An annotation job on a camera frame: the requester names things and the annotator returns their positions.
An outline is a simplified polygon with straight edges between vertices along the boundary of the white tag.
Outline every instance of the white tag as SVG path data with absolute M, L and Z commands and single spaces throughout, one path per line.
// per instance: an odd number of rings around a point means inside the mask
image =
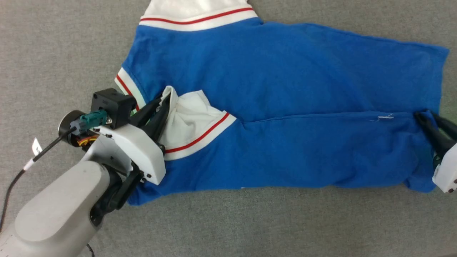
M 35 156 L 37 156 L 39 153 L 41 153 L 41 151 L 43 151 L 43 149 L 41 148 L 40 143 L 38 142 L 37 138 L 35 138 L 34 141 L 33 141 L 32 151 L 33 151 Z

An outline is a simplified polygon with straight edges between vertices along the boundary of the red stripe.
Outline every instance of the red stripe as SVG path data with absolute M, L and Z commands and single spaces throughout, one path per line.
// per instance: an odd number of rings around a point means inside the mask
M 251 7 L 241 8 L 241 9 L 236 9 L 236 10 L 232 10 L 232 11 L 226 11 L 226 12 L 223 12 L 223 13 L 219 13 L 219 14 L 216 14 L 216 15 L 213 15 L 213 16 L 208 16 L 208 17 L 201 18 L 201 19 L 194 20 L 194 21 L 171 21 L 171 20 L 161 19 L 161 18 L 143 18 L 140 21 L 163 21 L 163 22 L 179 24 L 179 25 L 188 25 L 188 24 L 194 24 L 194 23 L 198 23 L 198 22 L 202 22 L 202 21 L 207 21 L 207 20 L 219 18 L 219 17 L 222 17 L 222 16 L 234 14 L 234 13 L 241 12 L 241 11 L 253 11 L 253 10 L 254 9 L 252 9 Z
M 200 140 L 202 140 L 203 138 L 205 138 L 211 131 L 213 131 L 213 129 L 215 129 L 219 124 L 221 124 L 225 119 L 227 119 L 227 117 L 229 116 L 229 113 L 226 113 L 224 115 L 224 117 L 222 117 L 221 120 L 219 120 L 218 122 L 216 122 L 216 124 L 214 124 L 212 127 L 210 127 L 208 129 L 207 132 L 205 132 L 203 135 L 201 135 L 199 138 L 197 138 L 196 140 L 192 141 L 191 143 L 189 143 L 188 145 L 184 145 L 184 146 L 181 146 L 181 147 L 178 147 L 178 148 L 173 148 L 173 149 L 168 149 L 168 150 L 165 150 L 165 153 L 166 154 L 169 154 L 169 153 L 174 153 L 174 152 L 177 152 L 177 151 L 181 151 L 181 150 L 184 150 L 184 149 L 187 149 L 193 145 L 195 145 L 196 143 L 198 143 Z
M 117 80 L 119 81 L 119 83 L 121 83 L 121 85 L 122 85 L 122 87 L 125 89 L 125 91 L 127 91 L 127 94 L 133 96 L 133 95 L 132 95 L 132 92 L 130 92 L 130 90 L 128 89 L 128 87 L 125 85 L 124 81 L 121 80 L 121 77 L 119 77 L 119 75 L 116 75 L 116 78 L 117 78 Z M 140 110 L 140 107 L 138 106 L 138 104 L 137 104 L 137 106 L 136 106 L 136 109 L 137 109 L 137 111 Z

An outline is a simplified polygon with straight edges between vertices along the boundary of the gray fabric surface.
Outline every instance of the gray fabric surface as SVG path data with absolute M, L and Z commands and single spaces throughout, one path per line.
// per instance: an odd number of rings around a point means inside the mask
M 457 1 L 256 0 L 267 21 L 312 22 L 451 49 L 441 113 L 457 120 Z M 115 87 L 148 0 L 0 1 L 0 198 L 69 111 Z M 6 223 L 82 153 L 59 144 L 16 185 Z M 457 252 L 457 196 L 403 186 L 264 188 L 171 195 L 109 215 L 104 256 L 443 256 Z

